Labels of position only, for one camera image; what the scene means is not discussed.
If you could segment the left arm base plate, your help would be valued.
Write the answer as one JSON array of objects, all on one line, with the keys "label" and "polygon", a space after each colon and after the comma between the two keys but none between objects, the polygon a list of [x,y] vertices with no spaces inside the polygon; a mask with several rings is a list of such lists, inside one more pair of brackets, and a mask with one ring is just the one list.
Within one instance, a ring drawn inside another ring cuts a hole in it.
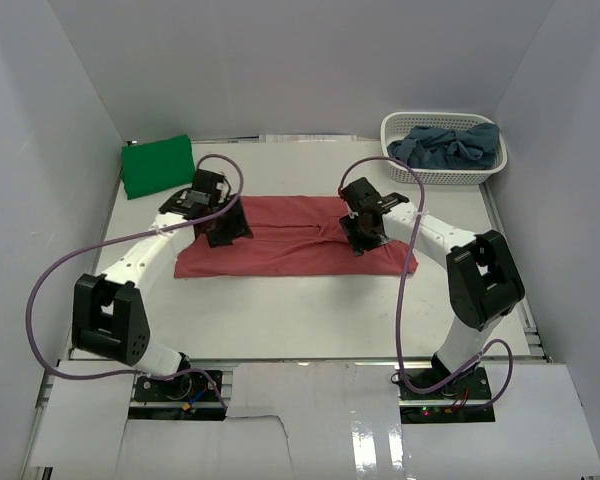
[{"label": "left arm base plate", "polygon": [[167,382],[139,376],[134,384],[128,418],[154,421],[211,421],[226,418],[213,385],[223,392],[223,372],[207,370],[208,377],[191,373]]}]

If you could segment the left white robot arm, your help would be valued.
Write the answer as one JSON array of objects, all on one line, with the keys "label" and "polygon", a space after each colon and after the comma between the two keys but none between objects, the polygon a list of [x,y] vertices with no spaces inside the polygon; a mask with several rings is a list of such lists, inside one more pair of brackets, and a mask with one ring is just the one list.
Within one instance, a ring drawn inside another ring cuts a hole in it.
[{"label": "left white robot arm", "polygon": [[191,374],[183,354],[153,338],[144,298],[196,237],[217,248],[252,233],[226,176],[202,169],[160,206],[147,233],[99,275],[77,280],[71,341],[76,349],[157,376],[160,391],[179,399],[190,390]]}]

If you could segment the red t shirt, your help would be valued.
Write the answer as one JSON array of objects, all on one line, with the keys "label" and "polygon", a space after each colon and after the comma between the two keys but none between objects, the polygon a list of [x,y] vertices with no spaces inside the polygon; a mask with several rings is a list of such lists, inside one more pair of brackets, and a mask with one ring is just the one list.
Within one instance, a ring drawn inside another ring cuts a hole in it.
[{"label": "red t shirt", "polygon": [[176,279],[218,276],[399,275],[408,245],[356,256],[339,223],[345,203],[326,196],[243,196],[250,238],[212,248],[198,237],[178,256]]}]

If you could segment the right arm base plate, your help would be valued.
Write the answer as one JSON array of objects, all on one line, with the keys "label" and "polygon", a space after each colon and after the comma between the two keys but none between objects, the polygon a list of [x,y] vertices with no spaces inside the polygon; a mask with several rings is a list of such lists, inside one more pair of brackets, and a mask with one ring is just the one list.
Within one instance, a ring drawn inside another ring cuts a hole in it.
[{"label": "right arm base plate", "polygon": [[417,394],[408,389],[398,372],[391,382],[399,389],[399,411],[403,425],[442,425],[494,423],[492,406],[484,407],[492,398],[486,371],[477,367],[440,390]]}]

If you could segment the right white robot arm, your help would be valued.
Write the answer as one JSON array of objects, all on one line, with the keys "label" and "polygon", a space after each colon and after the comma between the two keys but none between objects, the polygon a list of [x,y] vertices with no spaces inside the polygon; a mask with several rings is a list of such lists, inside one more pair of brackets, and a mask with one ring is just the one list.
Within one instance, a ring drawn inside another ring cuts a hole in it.
[{"label": "right white robot arm", "polygon": [[501,319],[525,297],[525,287],[505,237],[489,230],[478,234],[452,226],[399,193],[381,195],[365,177],[338,191],[348,208],[340,225],[355,255],[402,242],[419,249],[447,274],[454,313],[450,330],[431,359],[431,367],[411,377],[398,369],[411,392],[436,392],[452,399],[468,385],[474,368],[495,341]]}]

